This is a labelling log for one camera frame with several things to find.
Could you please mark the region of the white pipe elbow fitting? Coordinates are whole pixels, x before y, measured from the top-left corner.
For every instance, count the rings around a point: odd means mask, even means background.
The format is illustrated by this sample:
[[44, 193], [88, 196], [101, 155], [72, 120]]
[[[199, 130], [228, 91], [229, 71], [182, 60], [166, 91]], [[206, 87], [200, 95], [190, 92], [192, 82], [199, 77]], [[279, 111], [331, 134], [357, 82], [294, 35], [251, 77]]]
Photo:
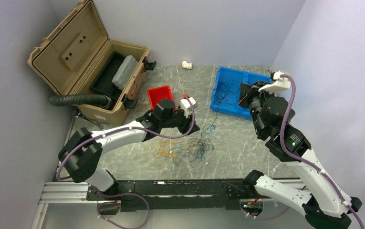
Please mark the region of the white pipe elbow fitting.
[[182, 61], [181, 63], [183, 69], [191, 70], [192, 69], [192, 63], [187, 61]]

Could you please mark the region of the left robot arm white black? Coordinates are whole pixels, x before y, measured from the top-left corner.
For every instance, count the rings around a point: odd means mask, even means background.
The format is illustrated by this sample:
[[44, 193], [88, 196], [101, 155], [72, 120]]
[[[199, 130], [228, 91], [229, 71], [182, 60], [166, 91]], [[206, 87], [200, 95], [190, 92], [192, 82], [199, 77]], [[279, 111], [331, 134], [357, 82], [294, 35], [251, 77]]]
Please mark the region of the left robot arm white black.
[[126, 125], [103, 131], [88, 131], [85, 127], [79, 129], [58, 154], [60, 164], [56, 178], [63, 180], [61, 171], [65, 169], [73, 182], [86, 182], [95, 187], [104, 200], [112, 200], [118, 193], [119, 183], [109, 171], [98, 166], [101, 156], [157, 136], [173, 139], [173, 136], [163, 135], [163, 129], [178, 129], [179, 138], [199, 131], [195, 121], [197, 106], [196, 100], [186, 94], [179, 106], [171, 99], [163, 99], [153, 109]]

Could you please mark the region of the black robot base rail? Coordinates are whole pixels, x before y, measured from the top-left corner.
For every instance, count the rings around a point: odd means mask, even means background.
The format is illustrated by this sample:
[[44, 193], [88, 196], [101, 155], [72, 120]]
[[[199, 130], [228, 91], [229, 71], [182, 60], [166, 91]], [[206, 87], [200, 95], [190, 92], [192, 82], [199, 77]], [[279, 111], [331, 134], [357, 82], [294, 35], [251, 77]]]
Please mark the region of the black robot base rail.
[[119, 204], [121, 212], [137, 210], [224, 208], [261, 212], [262, 196], [248, 178], [116, 180], [102, 170], [86, 180], [87, 200]]

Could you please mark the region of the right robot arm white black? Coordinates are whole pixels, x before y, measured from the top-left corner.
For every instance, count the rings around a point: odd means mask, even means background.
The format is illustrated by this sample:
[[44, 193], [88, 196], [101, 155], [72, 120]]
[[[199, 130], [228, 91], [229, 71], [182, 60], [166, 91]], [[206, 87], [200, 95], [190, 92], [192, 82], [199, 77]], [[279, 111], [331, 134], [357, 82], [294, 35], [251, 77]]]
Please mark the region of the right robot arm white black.
[[362, 206], [357, 197], [344, 193], [324, 170], [305, 135], [290, 124], [295, 116], [293, 99], [263, 92], [263, 81], [240, 84], [239, 106], [247, 108], [257, 138], [303, 181], [305, 190], [282, 184], [253, 170], [243, 179], [243, 193], [273, 198], [299, 212], [316, 229], [347, 229], [350, 214]]

